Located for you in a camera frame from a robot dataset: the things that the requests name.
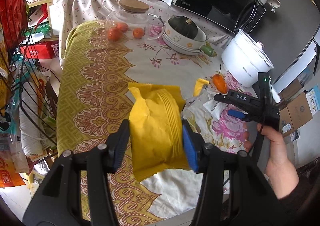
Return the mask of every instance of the gray appliance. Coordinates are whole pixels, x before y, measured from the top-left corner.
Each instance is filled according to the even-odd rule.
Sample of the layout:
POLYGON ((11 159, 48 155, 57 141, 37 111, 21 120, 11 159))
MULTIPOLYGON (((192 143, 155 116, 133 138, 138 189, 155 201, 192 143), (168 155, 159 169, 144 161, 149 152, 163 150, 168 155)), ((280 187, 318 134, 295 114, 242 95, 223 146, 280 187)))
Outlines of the gray appliance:
MULTIPOLYGON (((314 1, 320 7, 320 0, 314 1)), ((275 13, 266 10, 250 36, 263 41, 275 67, 269 72, 272 84, 279 93, 306 67, 318 71, 320 13, 311 0, 281 0, 275 13)))

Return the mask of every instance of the orange fruit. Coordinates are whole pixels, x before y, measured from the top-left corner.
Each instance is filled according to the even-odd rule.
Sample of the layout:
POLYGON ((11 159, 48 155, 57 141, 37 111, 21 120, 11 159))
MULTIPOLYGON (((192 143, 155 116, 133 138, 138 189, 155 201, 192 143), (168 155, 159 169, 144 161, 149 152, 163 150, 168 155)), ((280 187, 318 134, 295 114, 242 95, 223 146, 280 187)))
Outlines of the orange fruit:
POLYGON ((218 89, 219 92, 226 94, 228 91, 228 87, 226 82, 224 81, 224 78, 222 75, 220 74, 215 74, 212 77, 212 82, 213 84, 216 86, 216 88, 218 89))
POLYGON ((144 36, 144 29, 143 28, 135 28, 133 30, 133 36, 135 39, 141 39, 144 36))
POLYGON ((109 41, 116 42, 122 37, 122 33, 118 28, 110 28, 107 31, 107 37, 109 41))
POLYGON ((117 28, 120 29, 121 32, 126 32, 129 29, 128 25, 124 22, 119 22, 117 28))

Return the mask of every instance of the paper towel roll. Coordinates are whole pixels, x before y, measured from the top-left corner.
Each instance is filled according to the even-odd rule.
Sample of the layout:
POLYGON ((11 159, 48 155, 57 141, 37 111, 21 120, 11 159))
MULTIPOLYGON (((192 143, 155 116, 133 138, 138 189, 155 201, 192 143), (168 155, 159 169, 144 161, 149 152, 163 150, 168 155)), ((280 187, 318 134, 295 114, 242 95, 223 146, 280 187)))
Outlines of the paper towel roll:
MULTIPOLYGON (((21 93, 22 107, 29 117, 39 125, 39 118, 36 115, 38 113, 36 85, 34 83, 24 83, 24 90, 21 93)), ((26 156, 28 155, 40 155, 42 154, 42 145, 40 138, 40 131, 31 120, 19 108, 20 118, 20 130, 21 130, 21 144, 23 152, 26 156)))

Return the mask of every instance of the ceramic bowl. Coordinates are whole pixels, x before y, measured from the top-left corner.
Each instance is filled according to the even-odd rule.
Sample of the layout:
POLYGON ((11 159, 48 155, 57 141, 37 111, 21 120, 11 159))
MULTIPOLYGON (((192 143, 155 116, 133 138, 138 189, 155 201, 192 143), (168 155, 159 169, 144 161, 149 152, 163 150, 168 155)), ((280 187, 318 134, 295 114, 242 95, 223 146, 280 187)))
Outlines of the ceramic bowl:
POLYGON ((174 41, 172 41, 168 36, 166 36, 165 33, 162 34, 162 38, 164 40, 164 42, 173 50, 182 53, 184 55, 189 55, 189 56, 197 56, 198 54, 200 54, 202 52, 201 49, 198 50, 194 50, 194 49, 189 49, 186 47, 182 47, 179 44, 175 43, 174 41))
POLYGON ((170 26, 169 22, 167 22, 164 25, 164 32, 171 40, 181 45, 182 47, 193 49, 193 50, 199 50, 201 46, 205 44, 205 41, 207 40, 207 36, 202 31, 201 28, 199 28, 198 26, 197 28, 198 28, 198 34, 195 37, 195 39, 190 39, 188 37, 181 35, 170 26))

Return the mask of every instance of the finger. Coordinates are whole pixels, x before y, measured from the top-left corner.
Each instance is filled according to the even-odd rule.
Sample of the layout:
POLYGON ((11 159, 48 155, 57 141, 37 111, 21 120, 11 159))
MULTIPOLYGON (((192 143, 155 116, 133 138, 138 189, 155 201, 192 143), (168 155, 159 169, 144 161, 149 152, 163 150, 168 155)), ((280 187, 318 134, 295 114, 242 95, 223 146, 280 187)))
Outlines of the finger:
POLYGON ((243 138, 244 138, 244 140, 248 140, 248 138, 249 138, 249 132, 248 131, 245 131, 243 133, 243 138))
MULTIPOLYGON (((257 124, 257 130, 260 131, 261 124, 257 124)), ((276 131, 274 128, 269 126, 263 126, 263 129, 261 131, 261 134, 266 136, 270 141, 273 142, 283 142, 283 137, 280 132, 276 131)))
POLYGON ((245 143, 243 143, 243 147, 244 147, 246 150, 249 150, 249 149, 252 147, 252 143, 247 140, 245 143))

